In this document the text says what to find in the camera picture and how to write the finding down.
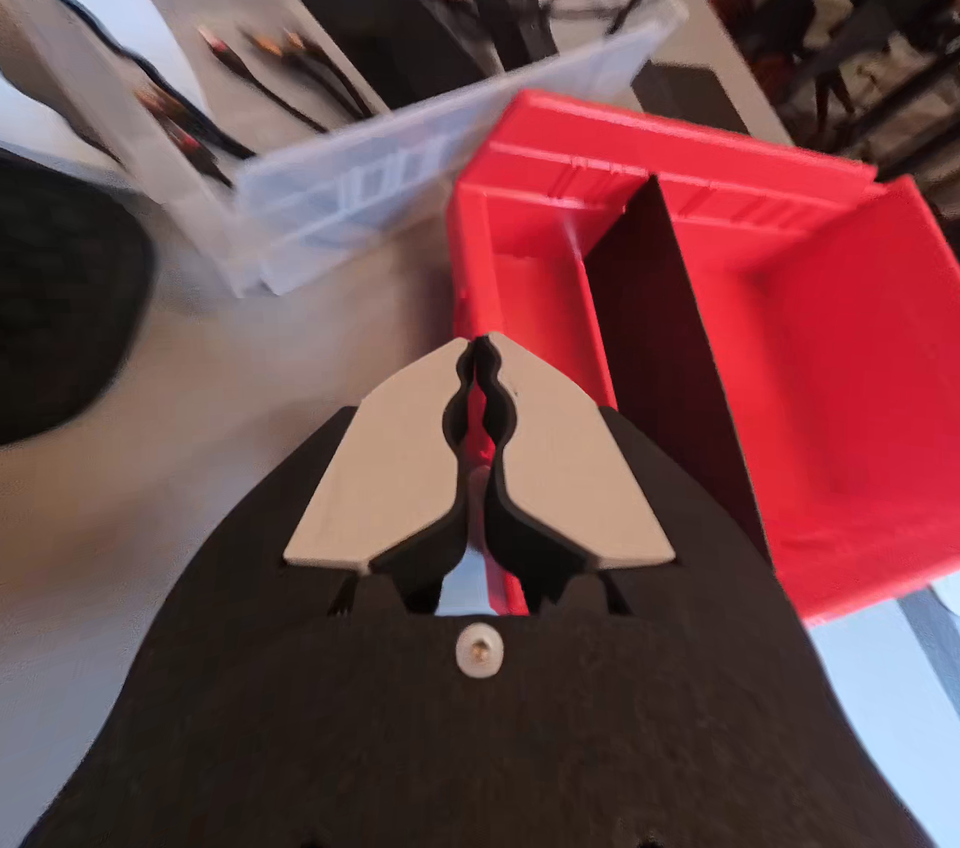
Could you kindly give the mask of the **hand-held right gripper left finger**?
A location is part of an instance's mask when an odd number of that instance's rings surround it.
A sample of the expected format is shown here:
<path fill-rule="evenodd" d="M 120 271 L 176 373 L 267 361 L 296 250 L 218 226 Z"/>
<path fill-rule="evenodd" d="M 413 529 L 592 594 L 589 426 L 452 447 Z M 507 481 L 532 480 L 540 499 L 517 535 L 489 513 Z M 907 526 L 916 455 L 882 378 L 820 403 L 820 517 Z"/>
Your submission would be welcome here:
<path fill-rule="evenodd" d="M 474 345 L 456 338 L 374 388 L 349 420 L 284 562 L 385 575 L 406 602 L 437 593 L 469 541 L 460 447 L 473 380 Z"/>

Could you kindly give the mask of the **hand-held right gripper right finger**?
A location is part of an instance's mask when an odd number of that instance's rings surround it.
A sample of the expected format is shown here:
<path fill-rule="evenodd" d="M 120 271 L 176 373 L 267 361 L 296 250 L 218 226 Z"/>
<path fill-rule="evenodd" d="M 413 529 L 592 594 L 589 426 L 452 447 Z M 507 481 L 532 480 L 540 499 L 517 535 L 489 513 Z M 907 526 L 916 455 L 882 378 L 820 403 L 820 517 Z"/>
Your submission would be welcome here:
<path fill-rule="evenodd" d="M 529 608 L 558 603 L 579 576 L 677 560 L 597 401 L 498 331 L 474 344 L 494 455 L 486 546 Z"/>

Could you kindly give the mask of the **red plastic bin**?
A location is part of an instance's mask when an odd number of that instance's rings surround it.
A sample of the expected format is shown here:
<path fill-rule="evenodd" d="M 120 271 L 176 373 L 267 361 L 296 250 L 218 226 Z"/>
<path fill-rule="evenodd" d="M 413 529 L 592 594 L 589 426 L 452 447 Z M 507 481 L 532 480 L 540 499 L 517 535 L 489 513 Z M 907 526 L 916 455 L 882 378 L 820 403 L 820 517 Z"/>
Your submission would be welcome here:
<path fill-rule="evenodd" d="M 618 409 L 809 625 L 958 570 L 958 260 L 875 174 L 525 90 L 446 213 L 454 332 Z"/>

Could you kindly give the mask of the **clear plastic box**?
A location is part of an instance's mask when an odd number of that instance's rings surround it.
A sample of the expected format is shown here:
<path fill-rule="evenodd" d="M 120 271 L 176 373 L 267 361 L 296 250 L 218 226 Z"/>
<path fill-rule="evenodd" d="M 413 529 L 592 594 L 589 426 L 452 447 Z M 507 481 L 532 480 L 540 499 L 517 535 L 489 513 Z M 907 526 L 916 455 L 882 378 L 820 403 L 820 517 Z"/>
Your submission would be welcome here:
<path fill-rule="evenodd" d="M 300 287 L 443 209 L 454 178 L 523 89 L 627 102 L 642 65 L 687 19 L 681 0 L 558 0 L 558 54 L 505 70 L 493 47 L 463 46 L 486 73 L 389 110 L 301 0 L 2 0 L 2 151 L 85 181 L 144 195 L 233 289 Z M 222 38 L 258 79 L 328 128 L 317 134 L 235 79 L 197 33 Z M 326 49 L 377 115 L 355 120 L 242 30 Z M 157 87 L 256 157 L 215 152 L 233 189 L 200 175 L 139 104 Z"/>

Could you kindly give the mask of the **black office chair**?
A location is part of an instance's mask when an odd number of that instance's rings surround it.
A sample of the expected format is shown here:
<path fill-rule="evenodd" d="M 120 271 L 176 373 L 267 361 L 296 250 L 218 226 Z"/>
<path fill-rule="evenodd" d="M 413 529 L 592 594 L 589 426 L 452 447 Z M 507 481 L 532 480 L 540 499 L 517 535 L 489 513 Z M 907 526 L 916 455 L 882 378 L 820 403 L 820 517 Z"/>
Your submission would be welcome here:
<path fill-rule="evenodd" d="M 958 0 L 727 0 L 734 43 L 773 104 L 812 86 L 814 139 L 829 154 L 864 154 L 867 141 L 948 76 L 958 76 Z M 902 38 L 928 58 L 867 110 L 858 111 L 843 66 L 887 54 Z"/>

